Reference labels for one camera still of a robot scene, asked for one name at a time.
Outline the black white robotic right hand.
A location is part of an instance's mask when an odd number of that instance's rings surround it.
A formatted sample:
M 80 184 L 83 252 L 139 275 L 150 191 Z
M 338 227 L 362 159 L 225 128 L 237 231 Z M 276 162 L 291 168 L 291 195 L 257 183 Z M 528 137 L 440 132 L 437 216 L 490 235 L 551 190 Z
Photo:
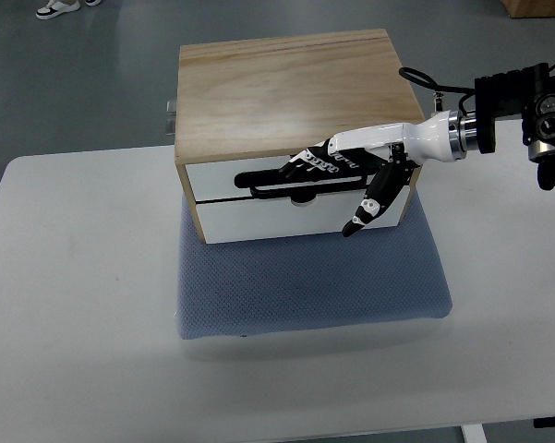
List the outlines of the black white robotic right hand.
M 440 112 L 421 124 L 395 123 L 340 132 L 292 157 L 280 170 L 286 179 L 318 181 L 372 175 L 345 237 L 369 225 L 396 200 L 413 171 L 428 160 L 466 157 L 462 116 Z

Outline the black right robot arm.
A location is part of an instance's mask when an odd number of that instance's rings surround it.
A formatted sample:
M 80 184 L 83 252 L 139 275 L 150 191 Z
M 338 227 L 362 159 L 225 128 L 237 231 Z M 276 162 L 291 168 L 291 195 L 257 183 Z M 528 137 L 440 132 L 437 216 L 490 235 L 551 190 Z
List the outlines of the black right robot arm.
M 459 110 L 448 115 L 448 144 L 452 157 L 470 150 L 482 154 L 496 149 L 495 123 L 522 119 L 522 142 L 529 161 L 537 165 L 537 182 L 544 191 L 555 187 L 555 63 L 477 78 L 472 88 L 441 85 L 429 75 L 402 67 L 399 75 L 435 92 L 435 110 L 442 110 L 444 92 L 461 93 Z

